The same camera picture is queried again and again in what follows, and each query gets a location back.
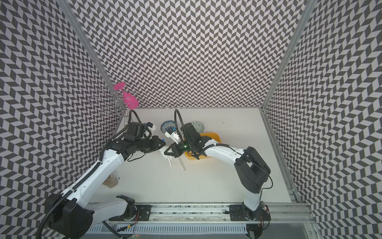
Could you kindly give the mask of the clear test tube blue cap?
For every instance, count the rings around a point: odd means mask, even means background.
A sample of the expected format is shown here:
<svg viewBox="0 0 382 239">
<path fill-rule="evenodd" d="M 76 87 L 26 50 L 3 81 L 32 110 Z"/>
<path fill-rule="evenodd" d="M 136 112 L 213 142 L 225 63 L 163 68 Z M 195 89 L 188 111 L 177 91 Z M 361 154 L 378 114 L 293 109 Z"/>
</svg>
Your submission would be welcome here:
<svg viewBox="0 0 382 239">
<path fill-rule="evenodd" d="M 162 156 L 168 161 L 170 168 L 172 168 L 172 158 L 173 157 L 170 156 L 170 155 L 167 155 L 168 150 L 169 150 L 169 148 L 171 146 L 171 143 L 168 144 L 164 139 L 162 139 L 162 141 L 165 143 L 165 146 L 163 146 L 160 149 L 160 152 L 161 152 Z"/>
</svg>

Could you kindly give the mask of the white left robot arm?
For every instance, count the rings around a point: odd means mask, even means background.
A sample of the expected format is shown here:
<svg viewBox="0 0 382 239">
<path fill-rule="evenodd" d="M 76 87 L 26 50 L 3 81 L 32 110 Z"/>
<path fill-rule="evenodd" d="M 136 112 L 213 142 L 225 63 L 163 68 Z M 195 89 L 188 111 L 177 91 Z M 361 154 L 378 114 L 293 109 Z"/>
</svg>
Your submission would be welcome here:
<svg viewBox="0 0 382 239">
<path fill-rule="evenodd" d="M 45 216 L 36 238 L 42 238 L 48 227 L 69 239 L 81 238 L 90 227 L 113 217 L 131 219 L 135 215 L 135 201 L 127 196 L 90 204 L 90 199 L 107 178 L 136 152 L 151 153 L 165 146 L 153 135 L 155 126 L 130 122 L 102 148 L 100 158 L 75 183 L 59 194 L 51 194 L 44 203 Z"/>
</svg>

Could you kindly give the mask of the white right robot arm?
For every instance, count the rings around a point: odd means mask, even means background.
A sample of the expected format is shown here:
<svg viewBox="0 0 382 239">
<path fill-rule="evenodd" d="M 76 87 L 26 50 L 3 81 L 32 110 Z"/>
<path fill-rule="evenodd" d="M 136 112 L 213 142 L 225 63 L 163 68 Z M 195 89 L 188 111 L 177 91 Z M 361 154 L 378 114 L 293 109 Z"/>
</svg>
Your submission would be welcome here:
<svg viewBox="0 0 382 239">
<path fill-rule="evenodd" d="M 271 170 L 258 151 L 253 147 L 247 149 L 233 148 L 211 136 L 199 134 L 191 123 L 182 126 L 185 134 L 180 136 L 176 127 L 169 128 L 165 136 L 174 141 L 164 152 L 166 157 L 177 158 L 184 153 L 194 159 L 213 157 L 233 166 L 247 194 L 241 206 L 231 206 L 233 221 L 270 221 L 269 207 L 261 200 L 266 188 L 264 184 L 271 181 Z"/>
</svg>

